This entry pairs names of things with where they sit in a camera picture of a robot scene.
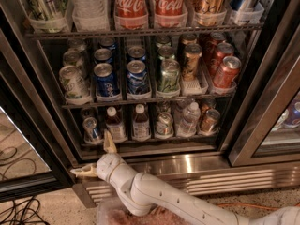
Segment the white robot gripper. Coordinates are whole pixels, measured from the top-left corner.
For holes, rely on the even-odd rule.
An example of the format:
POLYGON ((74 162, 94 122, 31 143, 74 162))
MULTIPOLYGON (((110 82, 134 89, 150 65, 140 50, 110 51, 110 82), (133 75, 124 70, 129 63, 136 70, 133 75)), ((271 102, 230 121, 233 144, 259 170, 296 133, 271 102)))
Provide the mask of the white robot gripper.
POLYGON ((103 155, 95 163, 87 164, 81 168, 71 169, 70 172, 76 177, 99 177, 110 184, 124 183, 125 161, 116 154, 117 149, 113 141, 113 136, 108 129, 104 130, 104 150, 108 153, 103 155))

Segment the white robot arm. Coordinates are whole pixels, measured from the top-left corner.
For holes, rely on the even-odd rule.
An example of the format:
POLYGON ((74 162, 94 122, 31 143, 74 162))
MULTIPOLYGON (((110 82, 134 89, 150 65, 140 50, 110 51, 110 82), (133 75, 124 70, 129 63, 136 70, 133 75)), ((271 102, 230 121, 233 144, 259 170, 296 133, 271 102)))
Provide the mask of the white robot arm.
POLYGON ((261 218, 243 217, 181 191, 152 174, 137 172, 117 153, 112 134, 104 132, 106 153, 96 162, 71 172, 98 177, 114 187, 123 205, 135 216, 157 204, 192 225, 300 225, 300 208, 290 206, 261 218))

